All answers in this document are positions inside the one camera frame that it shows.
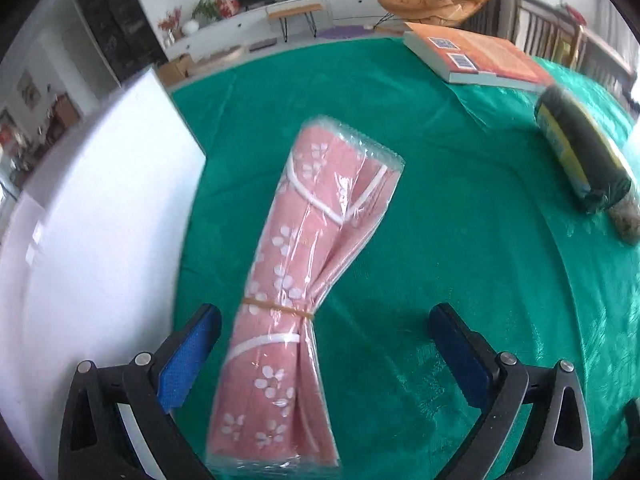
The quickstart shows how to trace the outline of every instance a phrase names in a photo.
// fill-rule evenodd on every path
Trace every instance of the wall picture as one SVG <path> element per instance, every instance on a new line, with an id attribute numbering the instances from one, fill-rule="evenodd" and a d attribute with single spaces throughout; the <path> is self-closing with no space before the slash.
<path id="1" fill-rule="evenodd" d="M 17 89 L 22 96 L 22 100 L 29 107 L 29 110 L 33 110 L 40 102 L 42 96 L 28 70 L 22 73 L 20 81 L 18 81 Z"/>

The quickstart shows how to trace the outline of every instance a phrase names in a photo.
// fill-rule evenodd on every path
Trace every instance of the black plastic roll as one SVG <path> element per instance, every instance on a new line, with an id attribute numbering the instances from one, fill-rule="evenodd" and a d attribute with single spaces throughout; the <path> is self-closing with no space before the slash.
<path id="1" fill-rule="evenodd" d="M 608 209 L 629 192 L 632 179 L 620 150 L 569 91 L 547 88 L 536 121 L 586 212 Z"/>

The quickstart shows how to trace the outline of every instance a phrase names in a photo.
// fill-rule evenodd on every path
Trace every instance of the metal screw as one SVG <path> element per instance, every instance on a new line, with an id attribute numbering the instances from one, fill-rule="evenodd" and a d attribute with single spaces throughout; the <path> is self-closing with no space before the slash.
<path id="1" fill-rule="evenodd" d="M 138 366 L 146 366 L 151 362 L 151 354 L 142 352 L 142 354 L 136 355 L 135 363 Z"/>
<path id="2" fill-rule="evenodd" d="M 516 356 L 509 352 L 502 352 L 500 354 L 500 361 L 509 366 L 514 365 L 518 362 Z"/>
<path id="3" fill-rule="evenodd" d="M 87 373 L 89 370 L 91 370 L 91 361 L 82 361 L 79 365 L 78 365 L 78 371 L 81 374 L 85 374 Z"/>
<path id="4" fill-rule="evenodd" d="M 566 359 L 562 359 L 562 361 L 560 361 L 560 367 L 567 373 L 574 371 L 574 364 Z"/>

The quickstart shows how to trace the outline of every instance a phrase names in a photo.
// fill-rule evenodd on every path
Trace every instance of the pink folded fabric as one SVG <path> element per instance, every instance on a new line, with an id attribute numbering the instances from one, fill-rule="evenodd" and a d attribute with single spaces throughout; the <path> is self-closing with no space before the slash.
<path id="1" fill-rule="evenodd" d="M 402 168 L 400 157 L 332 120 L 298 135 L 220 373 L 212 469 L 338 465 L 311 319 L 380 224 Z"/>

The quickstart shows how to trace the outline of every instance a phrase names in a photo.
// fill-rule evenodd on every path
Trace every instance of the blue gripper pad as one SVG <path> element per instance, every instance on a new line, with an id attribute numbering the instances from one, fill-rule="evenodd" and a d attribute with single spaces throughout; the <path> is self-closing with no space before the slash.
<path id="1" fill-rule="evenodd" d="M 218 339 L 216 317 L 219 312 L 211 307 L 194 325 L 184 342 L 174 352 L 158 378 L 158 400 L 168 413 L 179 408 L 187 398 L 211 348 Z"/>
<path id="2" fill-rule="evenodd" d="M 474 408 L 487 409 L 491 405 L 491 376 L 476 357 L 460 327 L 439 305 L 431 309 L 428 332 L 466 402 Z"/>

